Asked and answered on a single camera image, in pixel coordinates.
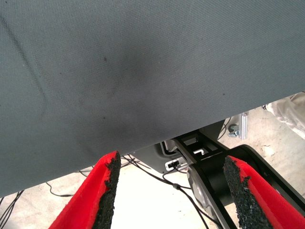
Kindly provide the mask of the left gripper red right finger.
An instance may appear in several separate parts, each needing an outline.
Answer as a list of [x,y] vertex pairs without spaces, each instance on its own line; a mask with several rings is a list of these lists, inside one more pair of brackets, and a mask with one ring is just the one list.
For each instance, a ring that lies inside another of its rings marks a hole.
[[224,175],[243,229],[303,229],[305,217],[253,167],[227,156]]

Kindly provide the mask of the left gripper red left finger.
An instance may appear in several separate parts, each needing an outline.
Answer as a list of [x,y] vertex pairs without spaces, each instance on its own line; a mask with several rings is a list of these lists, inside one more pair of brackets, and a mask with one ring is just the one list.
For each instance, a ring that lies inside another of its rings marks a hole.
[[104,155],[50,225],[51,229],[109,229],[121,169],[114,151]]

